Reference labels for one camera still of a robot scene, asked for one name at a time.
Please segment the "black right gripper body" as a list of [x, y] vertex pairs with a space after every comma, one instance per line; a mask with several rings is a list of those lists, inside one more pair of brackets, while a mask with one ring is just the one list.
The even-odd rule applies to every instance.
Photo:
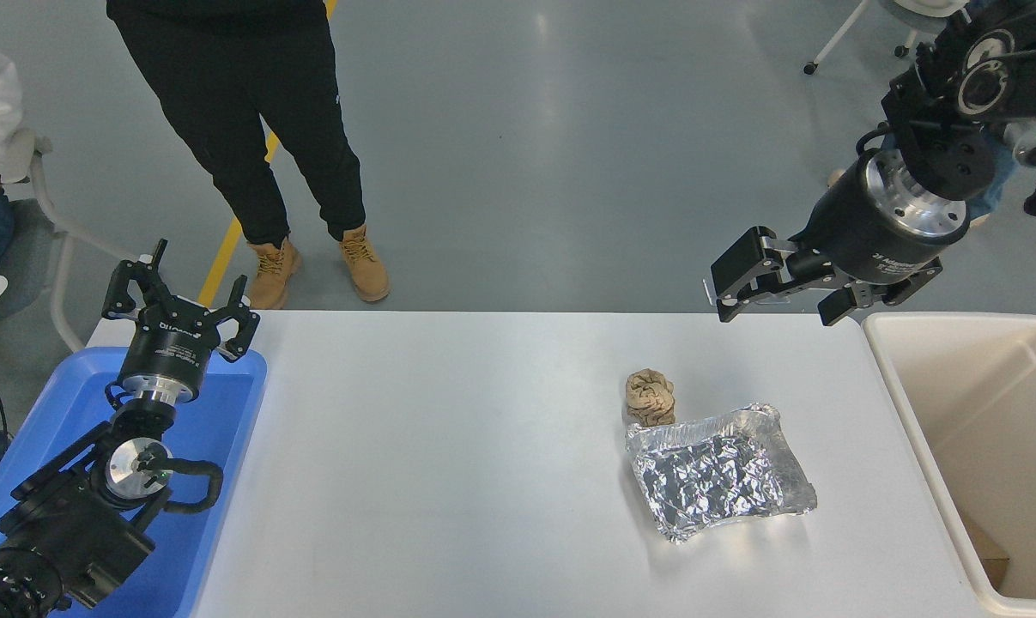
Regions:
[[824, 193], [795, 241], [837, 270], [889, 285], [958, 239], [958, 203], [927, 192], [898, 153], [864, 153]]

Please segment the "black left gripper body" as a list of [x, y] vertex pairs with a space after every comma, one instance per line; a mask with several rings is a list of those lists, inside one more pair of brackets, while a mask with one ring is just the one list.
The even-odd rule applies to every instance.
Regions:
[[188, 299], [145, 306], [138, 313], [118, 382], [134, 396], [149, 390], [198, 396], [219, 344], [215, 324], [204, 306]]

